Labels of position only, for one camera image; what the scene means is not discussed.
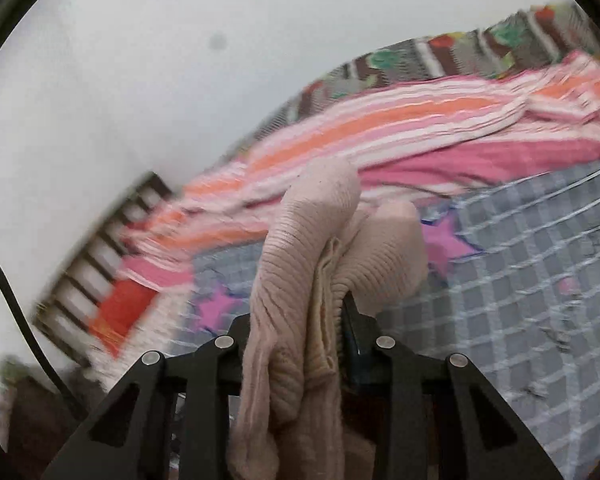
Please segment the silver screw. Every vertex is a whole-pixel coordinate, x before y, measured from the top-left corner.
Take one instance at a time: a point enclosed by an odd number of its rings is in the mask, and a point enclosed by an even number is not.
[[[160,360],[160,354],[151,350],[142,356],[142,362],[146,365],[155,365]]]
[[[464,368],[469,364],[469,359],[464,354],[451,354],[449,362],[457,368]]]
[[[229,348],[229,346],[234,344],[234,338],[230,335],[221,335],[220,337],[216,337],[215,343],[218,348]]]
[[[380,348],[393,348],[395,346],[395,339],[389,335],[381,335],[378,339],[376,339],[376,344]]]

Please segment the black cable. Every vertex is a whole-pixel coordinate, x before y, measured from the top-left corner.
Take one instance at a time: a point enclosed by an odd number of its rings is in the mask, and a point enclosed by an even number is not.
[[[9,309],[11,310],[11,314],[13,315],[13,319],[15,319],[22,336],[24,337],[27,345],[37,361],[40,363],[40,366],[44,370],[45,374],[51,382],[56,386],[56,388],[60,391],[60,395],[64,399],[67,407],[71,414],[77,420],[84,420],[87,416],[87,410],[78,402],[78,399],[75,398],[74,394],[71,393],[71,390],[67,387],[66,384],[62,381],[56,370],[52,367],[51,363],[46,358],[42,348],[36,341],[31,328],[29,327],[29,323],[27,323],[27,319],[24,317],[22,313],[22,309],[18,304],[18,300],[16,299],[13,290],[11,289],[11,285],[9,284],[9,280],[4,275],[2,268],[0,267],[0,292],[4,296],[7,305],[9,305]]]

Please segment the white wall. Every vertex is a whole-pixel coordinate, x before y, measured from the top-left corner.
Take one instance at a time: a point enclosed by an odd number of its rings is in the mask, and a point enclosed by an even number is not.
[[[29,311],[143,171],[182,184],[344,60],[551,1],[40,0],[0,51],[0,262],[18,298]],[[30,359],[0,297],[7,351]]]
[[[146,169],[84,83],[58,7],[40,0],[0,51],[0,264],[27,315],[72,246]],[[54,365],[66,363],[38,339]],[[0,294],[5,352],[33,360]]]

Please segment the triangular cutout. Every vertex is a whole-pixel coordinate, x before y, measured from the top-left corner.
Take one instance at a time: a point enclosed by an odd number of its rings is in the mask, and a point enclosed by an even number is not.
[[[100,420],[93,425],[89,432],[91,439],[108,446],[124,446],[139,393],[138,385],[130,384]]]
[[[471,388],[471,399],[478,417],[484,448],[491,451],[514,444],[517,440],[515,431],[480,388]]]

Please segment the star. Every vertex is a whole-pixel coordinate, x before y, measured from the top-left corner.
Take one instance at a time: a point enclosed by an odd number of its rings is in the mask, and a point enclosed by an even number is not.
[[[429,265],[445,280],[451,260],[482,252],[456,234],[456,214],[452,208],[438,220],[421,222]]]
[[[196,305],[200,318],[194,320],[192,329],[195,331],[206,329],[212,333],[218,332],[222,328],[222,315],[231,312],[235,306],[242,303],[242,299],[229,295],[227,288],[222,283],[218,283],[213,295]]]

